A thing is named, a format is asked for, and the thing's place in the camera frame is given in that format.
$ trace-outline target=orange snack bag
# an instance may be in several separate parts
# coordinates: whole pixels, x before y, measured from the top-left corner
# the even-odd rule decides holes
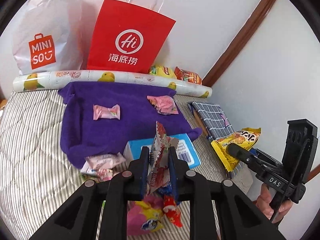
[[[177,76],[177,79],[179,80],[202,85],[202,80],[197,73],[182,70],[182,69],[179,69],[178,67],[175,68],[174,73]]]

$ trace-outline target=purple towel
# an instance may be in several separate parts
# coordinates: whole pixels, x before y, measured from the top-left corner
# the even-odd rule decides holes
[[[69,161],[82,168],[84,158],[91,155],[121,152],[129,140],[152,138],[156,134],[156,121],[163,124],[168,135],[187,133],[191,141],[197,139],[201,129],[191,129],[179,114],[161,115],[149,103],[147,96],[173,97],[169,88],[109,83],[72,82],[59,90],[67,104],[63,115],[60,146]],[[93,120],[93,105],[120,106],[120,120]]]

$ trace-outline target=white wall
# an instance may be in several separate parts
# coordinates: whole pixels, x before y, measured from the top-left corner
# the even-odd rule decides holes
[[[235,129],[261,127],[256,147],[282,159],[288,120],[307,118],[320,128],[320,43],[289,0],[277,0],[242,52],[214,84]],[[313,167],[320,163],[317,151]],[[306,184],[299,205],[280,224],[288,240],[300,239],[320,207],[320,175]],[[259,181],[249,190],[256,199]]]
[[[153,0],[133,0],[148,7]],[[175,19],[157,63],[180,66],[203,78],[228,47],[260,0],[165,0],[161,13]],[[91,36],[103,0],[83,0],[84,51],[88,55]],[[8,97],[18,69],[12,56],[14,20],[0,37],[0,88]]]

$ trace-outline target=gray plaid notebook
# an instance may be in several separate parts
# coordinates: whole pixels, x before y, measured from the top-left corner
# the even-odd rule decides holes
[[[209,133],[208,140],[210,142],[227,137],[235,132],[228,118],[221,109],[221,106],[200,102],[190,102],[188,105],[191,112],[193,112],[193,108],[199,114],[207,132]],[[233,171],[227,172],[227,176],[229,178],[233,178],[243,167],[244,163],[239,162]]]

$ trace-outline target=hi logo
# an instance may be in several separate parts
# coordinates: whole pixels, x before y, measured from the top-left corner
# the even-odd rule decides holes
[[[31,68],[36,69],[56,62],[54,43],[51,35],[43,36],[39,33],[29,42],[31,54]]]
[[[133,54],[143,45],[143,36],[137,30],[125,30],[116,38],[116,48],[123,54]]]

